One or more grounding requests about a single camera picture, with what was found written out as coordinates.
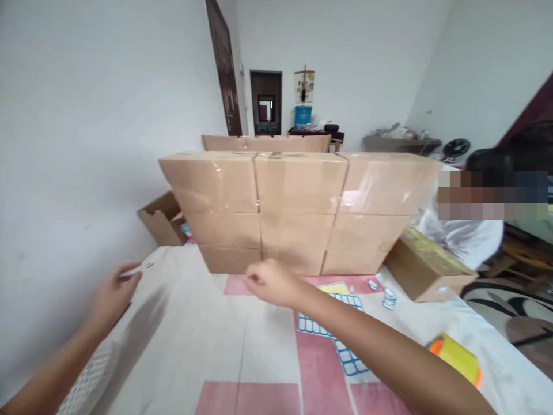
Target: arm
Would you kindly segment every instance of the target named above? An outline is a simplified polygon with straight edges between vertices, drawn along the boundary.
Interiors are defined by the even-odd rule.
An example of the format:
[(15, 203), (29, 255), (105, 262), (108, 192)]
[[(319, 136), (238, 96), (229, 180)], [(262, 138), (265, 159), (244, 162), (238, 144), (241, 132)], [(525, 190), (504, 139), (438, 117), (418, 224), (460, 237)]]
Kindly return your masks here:
[(259, 298), (297, 310), (342, 341), (407, 405), (422, 414), (495, 414), (454, 368), (402, 333), (332, 298), (267, 260), (248, 269)]
[(129, 304), (142, 276), (137, 273), (124, 278), (121, 274), (139, 265), (122, 265), (100, 283), (86, 322), (0, 409), (1, 415), (50, 415), (58, 411), (86, 363)]

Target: stacked cardboard boxes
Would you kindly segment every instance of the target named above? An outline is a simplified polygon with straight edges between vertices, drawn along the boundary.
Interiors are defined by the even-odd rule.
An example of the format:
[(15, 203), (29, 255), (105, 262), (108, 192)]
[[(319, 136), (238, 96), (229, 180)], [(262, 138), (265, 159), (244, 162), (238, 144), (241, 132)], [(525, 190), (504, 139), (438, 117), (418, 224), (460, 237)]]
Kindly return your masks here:
[(406, 153), (340, 155), (348, 171), (322, 274), (373, 274), (428, 197), (441, 163)]
[(303, 275), (375, 273), (441, 163), (384, 153), (180, 153), (160, 166), (212, 273), (275, 258)]

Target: doorway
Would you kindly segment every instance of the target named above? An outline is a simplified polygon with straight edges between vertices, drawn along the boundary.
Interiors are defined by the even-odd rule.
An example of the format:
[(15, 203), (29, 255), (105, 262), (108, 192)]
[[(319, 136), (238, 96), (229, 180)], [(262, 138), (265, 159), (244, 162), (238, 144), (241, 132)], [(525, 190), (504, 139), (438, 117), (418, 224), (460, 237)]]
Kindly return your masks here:
[(225, 109), (226, 129), (229, 135), (242, 135), (229, 27), (226, 25), (216, 0), (206, 0), (206, 7), (217, 73), (219, 75), (219, 85), (223, 98), (223, 107)]
[(255, 135), (280, 135), (282, 72), (250, 71)]

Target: patterned rug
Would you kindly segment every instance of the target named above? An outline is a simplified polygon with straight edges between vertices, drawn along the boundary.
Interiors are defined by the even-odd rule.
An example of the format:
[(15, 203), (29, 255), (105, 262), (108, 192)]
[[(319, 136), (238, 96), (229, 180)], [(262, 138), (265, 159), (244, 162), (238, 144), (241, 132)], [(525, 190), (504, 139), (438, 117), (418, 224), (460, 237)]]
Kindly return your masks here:
[(553, 380), (553, 301), (508, 280), (476, 280), (461, 298)]

